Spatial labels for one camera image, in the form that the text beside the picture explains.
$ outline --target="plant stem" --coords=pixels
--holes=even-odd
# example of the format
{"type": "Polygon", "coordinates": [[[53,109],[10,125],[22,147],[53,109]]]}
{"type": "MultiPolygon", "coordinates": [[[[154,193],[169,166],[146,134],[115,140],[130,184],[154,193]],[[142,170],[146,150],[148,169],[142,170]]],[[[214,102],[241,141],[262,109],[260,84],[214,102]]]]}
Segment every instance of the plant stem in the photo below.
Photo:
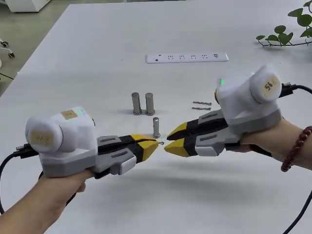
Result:
{"type": "MultiPolygon", "coordinates": [[[[273,45],[273,44],[271,44],[271,43],[269,43],[269,44],[262,44],[260,41],[258,41],[262,46],[280,46],[280,45],[273,45]]],[[[289,42],[289,45],[284,45],[284,46],[296,46],[296,45],[309,45],[310,43],[312,43],[312,41],[308,41],[308,42],[303,42],[303,43],[298,43],[298,44],[291,44],[290,42],[289,42]]]]}

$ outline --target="chair wheel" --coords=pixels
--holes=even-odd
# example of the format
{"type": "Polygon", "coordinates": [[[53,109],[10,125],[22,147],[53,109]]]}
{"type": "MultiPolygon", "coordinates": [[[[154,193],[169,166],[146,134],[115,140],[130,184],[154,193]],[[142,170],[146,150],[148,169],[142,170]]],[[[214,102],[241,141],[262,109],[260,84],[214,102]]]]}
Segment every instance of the chair wheel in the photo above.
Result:
{"type": "Polygon", "coordinates": [[[6,42],[6,41],[3,41],[3,42],[1,42],[1,45],[2,45],[3,47],[8,47],[8,46],[9,46],[9,43],[6,42]]]}
{"type": "Polygon", "coordinates": [[[8,56],[12,59],[12,58],[15,58],[15,54],[14,53],[10,53],[8,54],[8,56]]]}

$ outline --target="leaf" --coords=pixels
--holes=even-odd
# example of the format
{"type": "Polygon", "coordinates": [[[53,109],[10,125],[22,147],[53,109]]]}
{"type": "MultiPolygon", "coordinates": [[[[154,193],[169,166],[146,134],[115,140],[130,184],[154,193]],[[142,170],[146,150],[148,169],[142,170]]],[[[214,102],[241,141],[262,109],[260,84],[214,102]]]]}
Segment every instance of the leaf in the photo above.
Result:
{"type": "Polygon", "coordinates": [[[281,44],[286,45],[290,40],[293,38],[293,33],[289,33],[288,35],[285,33],[281,33],[278,35],[278,39],[281,42],[281,44]]]}
{"type": "Polygon", "coordinates": [[[312,3],[312,0],[311,0],[311,1],[306,2],[303,6],[309,7],[309,6],[311,5],[311,3],[312,3]]]}
{"type": "Polygon", "coordinates": [[[269,35],[268,38],[266,38],[266,40],[279,41],[277,36],[275,35],[269,35]]]}
{"type": "Polygon", "coordinates": [[[299,8],[299,9],[296,9],[294,11],[291,11],[288,13],[288,16],[290,17],[299,17],[302,15],[302,12],[303,12],[303,8],[299,8]]]}
{"type": "Polygon", "coordinates": [[[304,31],[301,36],[301,38],[304,38],[304,37],[312,37],[312,28],[308,28],[306,31],[304,31]]]}
{"type": "Polygon", "coordinates": [[[265,38],[264,35],[260,35],[260,36],[256,37],[256,40],[262,40],[262,39],[264,39],[264,38],[265,38]]]}
{"type": "Polygon", "coordinates": [[[280,25],[274,28],[274,31],[277,34],[283,33],[286,30],[286,27],[284,25],[280,25]]]}
{"type": "Polygon", "coordinates": [[[312,16],[305,14],[297,18],[297,23],[302,27],[308,27],[312,23],[312,16]]]}

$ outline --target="white cabinet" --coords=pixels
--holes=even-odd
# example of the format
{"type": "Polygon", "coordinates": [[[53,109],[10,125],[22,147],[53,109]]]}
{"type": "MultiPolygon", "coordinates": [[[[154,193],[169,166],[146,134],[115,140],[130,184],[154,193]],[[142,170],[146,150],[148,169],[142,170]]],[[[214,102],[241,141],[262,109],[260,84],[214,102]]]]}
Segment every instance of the white cabinet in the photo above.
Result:
{"type": "Polygon", "coordinates": [[[38,12],[50,0],[5,0],[12,12],[38,12]]]}

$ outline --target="floor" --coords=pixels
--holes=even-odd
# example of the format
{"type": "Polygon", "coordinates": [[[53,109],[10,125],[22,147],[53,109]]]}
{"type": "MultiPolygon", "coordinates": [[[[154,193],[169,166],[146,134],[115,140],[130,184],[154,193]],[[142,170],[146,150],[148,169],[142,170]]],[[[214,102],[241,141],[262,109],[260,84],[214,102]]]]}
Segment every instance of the floor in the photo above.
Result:
{"type": "MultiPolygon", "coordinates": [[[[16,57],[1,53],[0,73],[14,78],[69,4],[151,0],[52,0],[39,13],[11,13],[0,4],[0,37],[10,43],[16,57]]],[[[0,75],[0,96],[12,82],[0,75]]]]}

